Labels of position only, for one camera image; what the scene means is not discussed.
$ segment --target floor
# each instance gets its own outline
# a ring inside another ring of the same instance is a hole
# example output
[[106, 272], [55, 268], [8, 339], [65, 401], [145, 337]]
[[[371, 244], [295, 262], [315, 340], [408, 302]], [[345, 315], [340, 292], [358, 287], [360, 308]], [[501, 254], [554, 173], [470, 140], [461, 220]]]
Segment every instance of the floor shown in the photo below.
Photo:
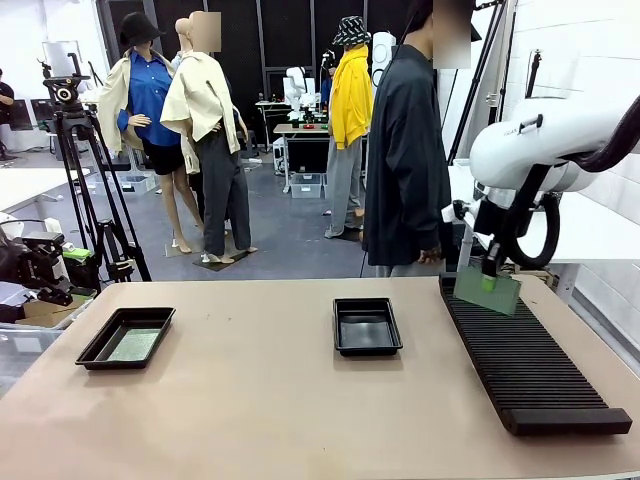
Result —
[[[21, 154], [12, 167], [62, 166], [48, 152]], [[358, 277], [363, 252], [360, 245], [323, 237], [329, 219], [322, 216], [327, 208], [324, 199], [294, 200], [282, 193], [284, 178], [274, 175], [273, 165], [251, 165], [247, 172], [253, 245], [259, 252], [221, 272], [211, 272], [193, 265], [198, 255], [166, 258], [165, 245], [171, 243], [172, 230], [160, 195], [149, 192], [142, 197], [127, 197], [127, 206], [135, 232], [142, 245], [153, 280], [247, 280]], [[60, 220], [68, 240], [80, 245], [69, 188], [65, 185], [51, 192], [63, 195], [59, 203], [47, 203], [46, 213]], [[106, 197], [95, 196], [98, 216], [108, 216]], [[193, 220], [178, 199], [180, 218], [187, 239], [199, 233]], [[35, 208], [18, 212], [21, 218], [32, 218]], [[365, 267], [365, 276], [373, 269]]]

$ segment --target gray trousers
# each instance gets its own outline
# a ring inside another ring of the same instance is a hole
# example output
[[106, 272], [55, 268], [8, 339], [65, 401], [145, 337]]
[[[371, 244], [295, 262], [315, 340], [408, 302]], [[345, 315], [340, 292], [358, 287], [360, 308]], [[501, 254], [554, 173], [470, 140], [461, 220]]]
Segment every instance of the gray trousers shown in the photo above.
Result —
[[197, 144], [204, 191], [204, 250], [216, 256], [224, 255], [225, 213], [229, 212], [233, 238], [238, 250], [251, 246], [249, 221], [249, 190], [240, 153], [229, 152], [229, 142], [223, 130], [210, 132]]
[[331, 188], [331, 228], [333, 236], [344, 233], [344, 227], [357, 227], [355, 211], [360, 208], [362, 176], [362, 138], [344, 150], [338, 150], [335, 139], [329, 140], [327, 182]]
[[376, 267], [376, 277], [437, 277], [446, 270], [444, 261], [435, 264], [412, 263], [411, 265], [396, 265], [395, 267]]

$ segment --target hand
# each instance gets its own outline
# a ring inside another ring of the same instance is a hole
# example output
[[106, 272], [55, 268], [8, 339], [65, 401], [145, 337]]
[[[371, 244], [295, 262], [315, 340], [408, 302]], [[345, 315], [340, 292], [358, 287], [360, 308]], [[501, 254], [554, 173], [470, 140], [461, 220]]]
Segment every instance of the hand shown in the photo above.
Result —
[[438, 245], [436, 248], [432, 248], [431, 250], [420, 250], [420, 258], [418, 259], [418, 263], [432, 265], [440, 261], [442, 261], [442, 248], [440, 247], [440, 245]]
[[129, 117], [129, 125], [132, 127], [148, 127], [151, 125], [151, 119], [146, 115], [132, 115]]

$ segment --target black camera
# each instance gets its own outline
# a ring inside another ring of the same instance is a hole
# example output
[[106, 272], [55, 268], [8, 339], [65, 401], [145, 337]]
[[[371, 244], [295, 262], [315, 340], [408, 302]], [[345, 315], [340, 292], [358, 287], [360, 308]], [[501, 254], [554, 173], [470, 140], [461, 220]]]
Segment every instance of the black camera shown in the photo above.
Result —
[[42, 73], [45, 78], [42, 83], [49, 90], [51, 101], [53, 101], [56, 106], [60, 106], [63, 112], [77, 112], [82, 110], [82, 103], [79, 101], [80, 94], [78, 93], [78, 86], [83, 80], [89, 80], [91, 77], [86, 77], [81, 74], [78, 57], [75, 53], [69, 53], [67, 56], [73, 60], [76, 73], [70, 77], [52, 77], [51, 67], [41, 62]]

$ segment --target black hat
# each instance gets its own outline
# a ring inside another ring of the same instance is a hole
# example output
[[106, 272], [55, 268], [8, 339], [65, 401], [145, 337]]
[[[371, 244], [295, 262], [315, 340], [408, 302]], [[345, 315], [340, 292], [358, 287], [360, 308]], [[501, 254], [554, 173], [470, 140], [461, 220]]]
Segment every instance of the black hat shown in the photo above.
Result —
[[133, 12], [124, 17], [120, 27], [120, 43], [126, 47], [134, 47], [164, 35], [149, 21], [144, 13]]
[[345, 17], [340, 20], [338, 35], [333, 39], [334, 45], [358, 45], [371, 42], [371, 34], [364, 28], [362, 17]]

